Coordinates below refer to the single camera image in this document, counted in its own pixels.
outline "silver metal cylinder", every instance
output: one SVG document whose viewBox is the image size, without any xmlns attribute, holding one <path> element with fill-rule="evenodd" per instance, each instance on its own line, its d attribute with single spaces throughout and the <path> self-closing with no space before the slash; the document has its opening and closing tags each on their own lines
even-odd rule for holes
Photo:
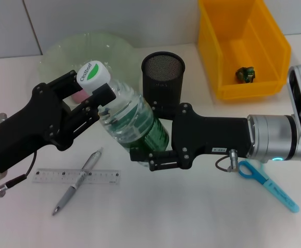
<svg viewBox="0 0 301 248">
<path fill-rule="evenodd" d="M 5 191 L 7 191 L 7 190 L 8 190 L 8 187 L 6 186 L 5 183 L 2 184 L 2 185 L 0 185 L 0 191 L 1 191 L 1 192 L 5 192 Z"/>
<path fill-rule="evenodd" d="M 238 163 L 238 153 L 236 150 L 231 149 L 229 151 L 229 157 L 231 161 L 231 166 L 230 166 L 230 172 L 238 172 L 239 170 L 239 163 Z"/>
<path fill-rule="evenodd" d="M 251 138 L 248 158 L 268 160 L 301 160 L 301 137 L 294 116 L 249 115 Z"/>
</svg>

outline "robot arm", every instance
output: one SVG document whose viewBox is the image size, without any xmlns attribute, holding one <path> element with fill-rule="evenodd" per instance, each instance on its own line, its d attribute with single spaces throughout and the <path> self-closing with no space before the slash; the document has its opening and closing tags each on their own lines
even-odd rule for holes
<svg viewBox="0 0 301 248">
<path fill-rule="evenodd" d="M 172 122 L 172 151 L 144 153 L 133 149 L 133 161 L 147 161 L 151 171 L 189 169 L 201 154 L 229 155 L 262 162 L 269 159 L 301 160 L 301 66 L 289 71 L 288 88 L 294 116 L 247 118 L 202 117 L 182 103 Z M 105 84 L 73 111 L 63 102 L 81 90 L 71 71 L 55 81 L 37 85 L 25 108 L 0 123 L 0 179 L 7 169 L 45 145 L 63 151 L 98 119 L 98 106 L 115 99 Z"/>
<path fill-rule="evenodd" d="M 263 163 L 301 161 L 301 66 L 290 68 L 287 86 L 294 110 L 292 116 L 201 117 L 190 104 L 182 103 L 172 123 L 173 151 L 131 150 L 131 160 L 148 162 L 151 171 L 189 169 L 201 154 L 229 155 L 231 170 L 237 169 L 237 157 Z"/>
<path fill-rule="evenodd" d="M 7 169 L 45 145 L 54 145 L 59 151 L 68 149 L 99 119 L 98 106 L 115 99 L 105 84 L 71 111 L 63 99 L 82 89 L 76 75 L 70 71 L 49 84 L 37 85 L 29 103 L 0 123 L 0 179 Z"/>
</svg>

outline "blue scissors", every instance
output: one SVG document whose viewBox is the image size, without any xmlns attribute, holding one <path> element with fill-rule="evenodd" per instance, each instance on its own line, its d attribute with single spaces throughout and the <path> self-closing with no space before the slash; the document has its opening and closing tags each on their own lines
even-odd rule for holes
<svg viewBox="0 0 301 248">
<path fill-rule="evenodd" d="M 261 167 L 255 168 L 248 161 L 244 160 L 239 162 L 239 174 L 247 179 L 255 179 L 260 184 L 263 185 L 270 193 L 272 193 L 281 203 L 283 203 L 288 209 L 290 209 L 293 213 L 299 212 L 299 206 L 289 198 L 289 196 L 275 183 L 273 182 L 269 176 L 264 172 L 263 164 Z M 240 169 L 241 166 L 246 167 L 250 170 L 251 175 L 247 175 L 243 173 Z"/>
</svg>

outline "black mesh pen holder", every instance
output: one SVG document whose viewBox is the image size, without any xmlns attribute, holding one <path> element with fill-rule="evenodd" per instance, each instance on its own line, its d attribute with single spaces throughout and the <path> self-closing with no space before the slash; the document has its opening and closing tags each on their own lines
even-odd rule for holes
<svg viewBox="0 0 301 248">
<path fill-rule="evenodd" d="M 180 104 L 184 61 L 170 52 L 148 55 L 141 65 L 143 96 L 158 118 L 173 119 Z"/>
</svg>

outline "green glass bowl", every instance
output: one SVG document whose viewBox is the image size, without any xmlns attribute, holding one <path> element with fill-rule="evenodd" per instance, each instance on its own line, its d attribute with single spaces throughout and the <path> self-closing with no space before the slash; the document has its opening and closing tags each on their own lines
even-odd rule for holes
<svg viewBox="0 0 301 248">
<path fill-rule="evenodd" d="M 101 61 L 110 74 L 139 91 L 140 57 L 126 40 L 107 33 L 91 32 L 68 37 L 50 47 L 38 66 L 39 79 L 49 83 L 78 70 L 92 60 Z M 77 104 L 65 99 L 70 107 Z"/>
</svg>

